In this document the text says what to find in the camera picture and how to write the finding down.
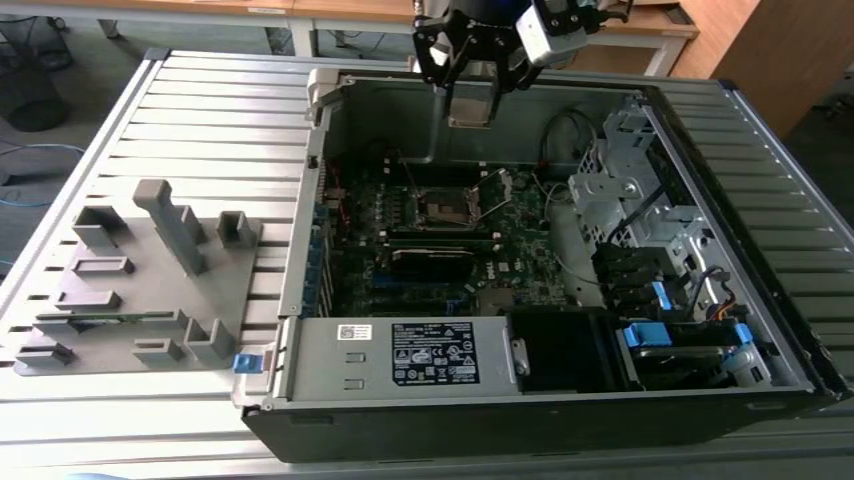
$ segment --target silver metal frame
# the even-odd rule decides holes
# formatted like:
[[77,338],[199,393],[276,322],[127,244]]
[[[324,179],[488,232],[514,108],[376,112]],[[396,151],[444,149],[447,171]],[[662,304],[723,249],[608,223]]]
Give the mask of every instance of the silver metal frame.
[[[192,58],[197,62],[192,66],[184,64],[180,68],[172,67],[169,60],[173,58]],[[119,205],[123,203],[123,182],[144,176],[169,178],[176,192],[179,188],[184,189],[187,202],[196,211],[204,211],[209,202],[239,202],[250,210],[250,217],[264,219],[263,253],[256,262],[244,318],[244,324],[252,325],[252,330],[244,332],[239,341],[243,346],[260,346],[275,341],[276,335],[284,334],[284,329],[279,328],[278,295],[291,236],[287,223],[292,215],[290,206],[295,196],[291,193],[286,200],[282,197],[286,190],[294,191],[292,182],[299,179],[302,171],[300,164],[272,161],[275,155],[282,153],[272,147],[280,143],[270,143],[263,137],[260,140],[240,141],[223,141],[222,137],[196,140],[203,144],[215,143],[216,147],[226,143],[232,152],[235,144],[251,145],[254,155],[260,153],[264,158],[211,158],[215,152],[192,142],[185,142],[188,145],[184,147],[189,150],[183,150],[184,155],[199,153],[207,157],[164,160],[173,158],[167,156],[175,153],[173,144],[148,144],[147,154],[160,155],[160,158],[111,157],[117,156],[117,151],[131,148],[124,142],[152,141],[151,138],[131,140],[127,137],[132,130],[129,118],[136,119],[131,125],[156,123],[159,118],[169,118],[175,127],[180,126],[179,121],[203,121],[183,125],[192,127],[184,133],[195,134],[215,127],[215,122],[227,121],[231,122],[227,125],[239,126],[240,131],[255,132],[254,135],[262,135],[263,131],[274,128],[280,138],[295,138],[294,135],[298,138],[299,132],[306,132],[308,128],[302,114],[282,111],[275,102],[267,102],[272,106],[267,107],[267,111],[259,111],[258,102],[252,100],[271,94],[280,99],[304,99],[307,71],[319,66],[396,71],[406,68],[402,64],[388,62],[360,63],[200,52],[172,52],[165,62],[143,62],[0,289],[0,362],[13,357],[16,342],[21,335],[28,335],[28,332],[9,333],[9,329],[25,328],[32,322],[32,315],[39,313],[40,304],[35,303],[37,301],[28,303],[25,298],[49,293],[44,287],[49,289],[51,282],[57,280],[53,272],[45,272],[44,268],[64,266],[69,258],[73,245],[63,245],[61,241],[75,238],[69,229],[71,218],[85,203],[87,193],[107,192]],[[823,214],[818,213],[826,210],[798,178],[791,179],[791,188],[807,192],[798,201],[803,200],[813,212],[782,208],[779,198],[791,201],[787,192],[757,192],[755,189],[765,188],[766,184],[769,188],[778,184],[782,175],[778,172],[785,170],[771,154],[775,150],[765,149],[765,145],[773,143],[773,136],[766,135],[761,125],[751,120],[753,110],[727,97],[730,93],[715,82],[570,72],[550,73],[543,78],[594,82],[619,80],[653,84],[662,89],[698,147],[706,150],[705,153],[713,154],[710,165],[725,189],[729,189],[727,194],[749,227],[758,232],[755,238],[766,248],[774,267],[785,275],[783,282],[789,282],[795,289],[803,282],[817,285],[811,287],[811,293],[795,297],[795,302],[803,315],[814,322],[813,326],[822,335],[842,374],[854,378],[854,327],[849,323],[854,292],[846,290],[850,289],[846,281],[849,274],[839,272],[839,267],[854,265],[854,261],[851,254],[843,250],[846,241],[839,230],[803,230],[803,225],[821,227],[827,222]],[[140,107],[145,97],[175,88],[177,85],[171,83],[175,81],[203,86],[207,92],[203,96],[226,95],[246,101],[238,101],[228,107],[207,102],[192,111]],[[191,90],[172,95],[187,100],[199,96],[199,92]],[[163,135],[167,130],[152,132],[149,129],[139,133],[151,137],[152,133]],[[299,146],[299,143],[294,143],[298,140],[287,141],[290,145]],[[737,161],[739,157],[734,153],[738,153],[735,149],[742,144],[733,142],[751,142],[766,155],[751,161]],[[741,172],[745,171],[753,173],[742,176]],[[224,178],[231,178],[227,180],[228,192],[223,191]],[[753,184],[750,191],[745,191],[737,182],[745,178]],[[775,233],[774,237],[767,235],[769,231]],[[794,250],[779,251],[783,241],[791,245],[795,240],[801,243]],[[815,257],[827,256],[833,258],[833,274],[821,269],[827,261],[815,260]],[[817,275],[821,276],[818,282],[814,281]],[[829,291],[823,296],[814,296],[817,288]],[[847,471],[854,463],[854,410],[851,404],[843,403],[826,412],[801,419],[754,425],[707,444],[685,448],[587,452],[568,457],[514,456],[447,459],[416,464],[294,466],[275,459],[240,422],[239,411],[230,399],[234,381],[235,377],[228,371],[23,378],[13,374],[5,363],[0,363],[0,457],[4,459],[4,468],[28,468],[12,471],[7,476],[63,476],[83,472],[148,478],[363,478],[383,475],[530,475],[534,472],[560,472],[558,476],[566,476],[568,470],[612,471],[631,468],[639,475],[681,478],[685,475],[682,466],[691,464],[691,472],[710,478],[730,475],[733,469],[738,469],[745,476],[762,477],[770,471],[779,471],[803,477],[815,475],[817,467],[825,472],[830,469]]]

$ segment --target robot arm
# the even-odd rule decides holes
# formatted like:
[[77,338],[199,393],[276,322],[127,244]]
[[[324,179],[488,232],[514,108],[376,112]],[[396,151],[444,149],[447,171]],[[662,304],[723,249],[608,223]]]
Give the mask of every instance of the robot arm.
[[[448,115],[454,85],[472,61],[495,65],[488,118],[500,97],[531,86],[543,68],[582,48],[587,34],[624,12],[599,10],[598,0],[414,0],[415,54],[424,82],[446,90]],[[446,58],[436,60],[434,50]]]

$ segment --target trash bin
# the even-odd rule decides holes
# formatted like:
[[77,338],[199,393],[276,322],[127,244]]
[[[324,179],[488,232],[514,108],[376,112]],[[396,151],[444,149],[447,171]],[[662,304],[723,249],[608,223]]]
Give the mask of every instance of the trash bin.
[[[51,68],[69,63],[53,44],[35,47],[39,18],[0,21],[0,117],[21,132],[40,132],[56,127],[68,115],[68,106],[56,92],[48,74]],[[61,41],[59,32],[53,32]]]
[[41,67],[51,72],[61,70],[73,62],[60,33],[64,28],[65,21],[61,18],[0,16],[0,37],[16,50],[28,51]]

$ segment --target power supply label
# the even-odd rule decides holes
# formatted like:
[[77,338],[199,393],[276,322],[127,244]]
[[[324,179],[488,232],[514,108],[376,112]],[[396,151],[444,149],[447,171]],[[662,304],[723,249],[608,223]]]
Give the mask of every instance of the power supply label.
[[391,325],[394,380],[412,385],[480,383],[470,322]]

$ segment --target wooden desk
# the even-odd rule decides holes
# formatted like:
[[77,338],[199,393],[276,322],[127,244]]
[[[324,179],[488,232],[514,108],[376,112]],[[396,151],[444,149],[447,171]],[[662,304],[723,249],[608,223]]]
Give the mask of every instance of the wooden desk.
[[[0,13],[288,28],[298,56],[315,56],[318,30],[412,31],[411,0],[0,0]],[[643,73],[665,76],[698,32],[695,26],[671,23],[662,9],[642,7],[627,24],[611,20],[588,40],[655,50]]]
[[682,0],[703,29],[674,76],[734,80],[779,137],[854,60],[854,1]]

